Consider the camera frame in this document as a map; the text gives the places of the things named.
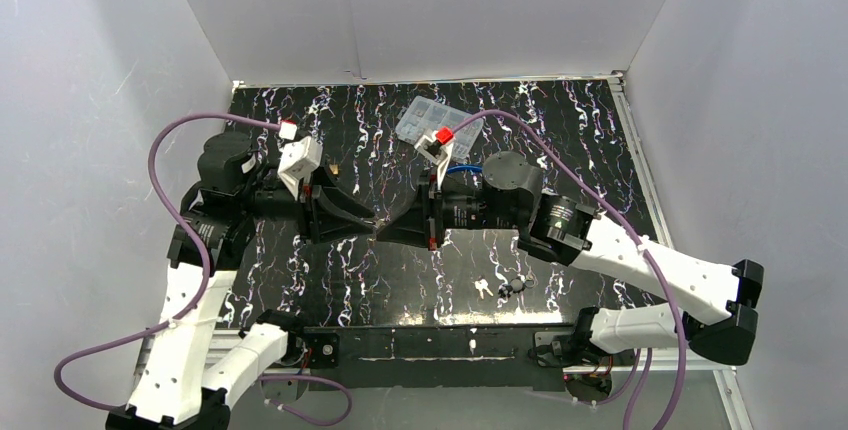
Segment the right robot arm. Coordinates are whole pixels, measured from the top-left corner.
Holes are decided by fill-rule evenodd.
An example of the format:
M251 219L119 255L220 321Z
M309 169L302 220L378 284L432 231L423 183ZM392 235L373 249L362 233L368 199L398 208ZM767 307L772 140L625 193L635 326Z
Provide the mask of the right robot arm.
M654 295L672 294L666 305L582 309L571 333L547 338L531 350L542 366L568 367L626 350L677 346L724 365L740 366L750 358L764 280L760 264L711 263L631 237L599 211L546 193L542 171L518 153L487 158L479 187L443 172L424 172L412 201L379 228L377 237L435 250L450 229L513 230L518 248L539 260L607 275Z

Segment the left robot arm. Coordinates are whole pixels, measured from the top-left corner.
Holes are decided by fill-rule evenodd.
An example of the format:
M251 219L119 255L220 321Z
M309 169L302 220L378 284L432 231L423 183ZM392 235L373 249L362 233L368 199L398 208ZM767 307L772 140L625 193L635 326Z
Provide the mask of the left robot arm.
M313 138L294 134L278 159L260 161L238 132L209 138L199 179L184 195L168 249L157 331L129 401L110 429L224 429L232 409L269 367L305 356L301 323L269 310L217 363L207 355L221 307L260 220L293 222L300 237L328 243L373 230L374 213L339 188Z

